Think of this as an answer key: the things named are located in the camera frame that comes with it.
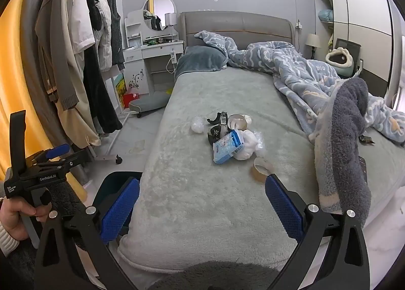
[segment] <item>silver screw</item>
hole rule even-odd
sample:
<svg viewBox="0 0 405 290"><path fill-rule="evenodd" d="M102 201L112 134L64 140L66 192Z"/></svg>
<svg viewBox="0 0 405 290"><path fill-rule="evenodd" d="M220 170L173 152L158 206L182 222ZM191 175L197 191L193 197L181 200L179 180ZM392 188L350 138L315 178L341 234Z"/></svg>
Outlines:
<svg viewBox="0 0 405 290"><path fill-rule="evenodd" d="M318 206L315 205L315 204L310 204L310 205L308 206L308 210L311 211L311 212L318 212L318 211L319 211L319 208L318 208Z"/></svg>
<svg viewBox="0 0 405 290"><path fill-rule="evenodd" d="M348 214L349 217L354 217L356 216L356 213L353 210L347 210L346 213Z"/></svg>
<svg viewBox="0 0 405 290"><path fill-rule="evenodd" d="M92 215L93 213L95 213L96 212L96 207L95 206L89 206L89 207L87 207L86 208L86 213L88 214L88 215Z"/></svg>
<svg viewBox="0 0 405 290"><path fill-rule="evenodd" d="M55 218L57 216L57 211L56 210L52 210L50 213L49 213L49 218Z"/></svg>

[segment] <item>round mirror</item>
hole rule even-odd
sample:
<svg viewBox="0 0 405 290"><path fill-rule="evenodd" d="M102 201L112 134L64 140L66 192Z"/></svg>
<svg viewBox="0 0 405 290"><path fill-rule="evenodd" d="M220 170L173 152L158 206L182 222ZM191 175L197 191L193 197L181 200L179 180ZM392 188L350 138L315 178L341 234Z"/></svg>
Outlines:
<svg viewBox="0 0 405 290"><path fill-rule="evenodd" d="M147 0L143 6L143 18L148 28L155 31L164 30L167 26L173 25L170 18L166 21L165 14L175 13L175 6L172 0Z"/></svg>

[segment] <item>human hand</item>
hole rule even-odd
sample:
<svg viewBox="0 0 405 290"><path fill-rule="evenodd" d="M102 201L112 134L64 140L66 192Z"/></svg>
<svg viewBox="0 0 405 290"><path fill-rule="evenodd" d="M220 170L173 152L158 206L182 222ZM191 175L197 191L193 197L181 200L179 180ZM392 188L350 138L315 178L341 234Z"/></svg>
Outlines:
<svg viewBox="0 0 405 290"><path fill-rule="evenodd" d="M34 208L21 197L4 198L0 209L0 222L13 239L23 241L28 239L29 235L19 213L36 216L36 220L45 222L51 209L51 203Z"/></svg>

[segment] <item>blue patterned blanket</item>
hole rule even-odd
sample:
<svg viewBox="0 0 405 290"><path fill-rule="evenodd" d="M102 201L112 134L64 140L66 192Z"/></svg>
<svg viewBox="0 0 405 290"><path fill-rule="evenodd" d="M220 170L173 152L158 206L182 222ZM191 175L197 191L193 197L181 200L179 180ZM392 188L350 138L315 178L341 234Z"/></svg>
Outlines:
<svg viewBox="0 0 405 290"><path fill-rule="evenodd" d="M335 86L346 81L337 75L333 66L303 58L287 42L252 43L246 50L238 50L232 38L216 33L202 31L195 37L220 50L232 67L273 75L274 85L287 97L301 128L314 141L311 134L315 131L319 112ZM405 114L387 107L384 99L369 94L364 118L366 128L372 126L394 142L405 142Z"/></svg>

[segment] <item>bed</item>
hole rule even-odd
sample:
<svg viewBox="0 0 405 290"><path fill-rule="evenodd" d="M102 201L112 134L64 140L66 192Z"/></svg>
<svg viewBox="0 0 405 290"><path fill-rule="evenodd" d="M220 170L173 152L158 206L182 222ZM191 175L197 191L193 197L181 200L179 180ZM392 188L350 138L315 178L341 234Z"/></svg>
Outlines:
<svg viewBox="0 0 405 290"><path fill-rule="evenodd" d="M291 23L281 18L208 11L182 13L180 19L179 32L187 46L203 44L194 38L201 30L230 36L240 49L253 42L294 43ZM118 248L121 265L137 286L141 277L147 279L142 285L150 284L162 273L209 260L281 268L296 246L263 184L250 175L253 158L216 165L206 134L191 132L193 117L215 117L218 111L250 115L251 128L264 134L273 172L306 203L318 202L313 145L270 75L232 67L182 74L148 158L129 233ZM367 131L376 144L359 145L372 193L366 239L368 229L375 232L369 225L403 185L405 171L405 150L377 131ZM325 249L324 244L319 255ZM314 261L314 270L320 260ZM378 282L372 275L372 284Z"/></svg>

